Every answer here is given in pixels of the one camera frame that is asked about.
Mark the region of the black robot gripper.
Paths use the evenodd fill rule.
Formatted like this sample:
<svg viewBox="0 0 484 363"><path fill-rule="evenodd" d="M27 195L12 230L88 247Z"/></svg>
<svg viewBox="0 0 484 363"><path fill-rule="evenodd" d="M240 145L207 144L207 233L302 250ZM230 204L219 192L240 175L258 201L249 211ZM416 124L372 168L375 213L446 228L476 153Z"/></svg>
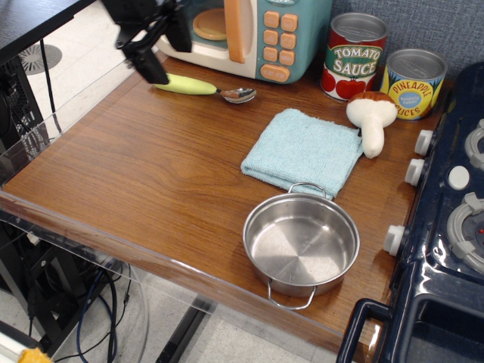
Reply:
<svg viewBox="0 0 484 363"><path fill-rule="evenodd" d="M115 42L122 49L128 64L150 84L166 85L168 76L157 56L148 48L133 48L129 44L142 31L142 45L152 46L161 35L179 52L192 50L188 22L177 1L102 1L113 22L119 27Z"/></svg>

